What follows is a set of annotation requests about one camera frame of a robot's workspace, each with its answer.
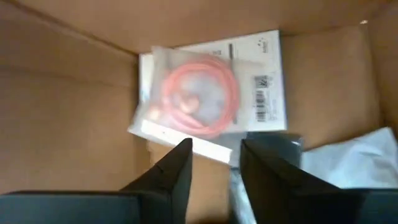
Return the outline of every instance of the barcode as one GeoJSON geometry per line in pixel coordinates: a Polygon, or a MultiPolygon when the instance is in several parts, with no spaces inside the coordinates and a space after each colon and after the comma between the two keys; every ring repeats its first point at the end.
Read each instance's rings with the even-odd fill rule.
{"type": "Polygon", "coordinates": [[[271,84],[271,78],[268,75],[259,75],[254,77],[256,88],[268,88],[271,84]]]}
{"type": "Polygon", "coordinates": [[[256,118],[258,122],[266,121],[266,97],[262,90],[256,90],[256,118]]]}

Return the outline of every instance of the cardboard wall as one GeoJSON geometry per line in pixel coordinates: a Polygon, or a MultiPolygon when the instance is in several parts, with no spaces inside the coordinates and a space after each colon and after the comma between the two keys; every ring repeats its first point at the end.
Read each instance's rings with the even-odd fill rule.
{"type": "Polygon", "coordinates": [[[385,7],[369,23],[376,81],[384,123],[398,136],[398,1],[385,7]]]}
{"type": "Polygon", "coordinates": [[[127,133],[137,57],[0,2],[0,193],[117,190],[149,166],[127,133]]]}
{"type": "Polygon", "coordinates": [[[136,53],[154,44],[187,45],[271,29],[296,34],[355,25],[386,1],[17,0],[136,53]]]}
{"type": "Polygon", "coordinates": [[[289,132],[305,148],[381,126],[366,26],[282,37],[289,132]]]}

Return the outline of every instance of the pink cable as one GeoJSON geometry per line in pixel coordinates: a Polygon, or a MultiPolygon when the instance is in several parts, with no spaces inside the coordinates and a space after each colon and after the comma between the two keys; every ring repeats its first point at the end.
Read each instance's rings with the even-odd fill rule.
{"type": "Polygon", "coordinates": [[[230,124],[239,108],[238,84],[229,67],[217,58],[204,58],[201,61],[186,63],[176,68],[164,81],[162,94],[164,112],[168,113],[174,125],[180,131],[192,135],[216,137],[221,134],[230,124]],[[203,125],[200,121],[175,107],[171,101],[174,93],[180,91],[181,81],[193,72],[203,72],[215,77],[225,92],[225,107],[220,118],[210,126],[203,125]]]}

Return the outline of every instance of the black object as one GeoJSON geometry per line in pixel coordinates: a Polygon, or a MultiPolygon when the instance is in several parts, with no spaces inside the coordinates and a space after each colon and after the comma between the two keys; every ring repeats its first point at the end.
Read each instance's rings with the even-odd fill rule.
{"type": "Polygon", "coordinates": [[[257,223],[398,223],[398,190],[343,190],[243,140],[241,177],[257,223]]]}
{"type": "Polygon", "coordinates": [[[14,192],[0,196],[0,223],[185,223],[192,140],[185,139],[119,192],[14,192]]]}
{"type": "MultiPolygon", "coordinates": [[[[256,223],[398,223],[397,190],[339,189],[297,167],[297,148],[280,148],[289,138],[270,137],[273,143],[243,140],[234,170],[256,223]]],[[[192,140],[185,139],[120,192],[2,195],[0,223],[185,223],[191,175],[192,140]]]]}

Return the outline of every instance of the white paper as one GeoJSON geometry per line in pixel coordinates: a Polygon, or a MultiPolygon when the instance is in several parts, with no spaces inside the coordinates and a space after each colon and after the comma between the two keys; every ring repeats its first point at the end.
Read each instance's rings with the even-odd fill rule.
{"type": "Polygon", "coordinates": [[[398,147],[391,128],[303,153],[302,169],[342,189],[398,188],[398,147]]]}

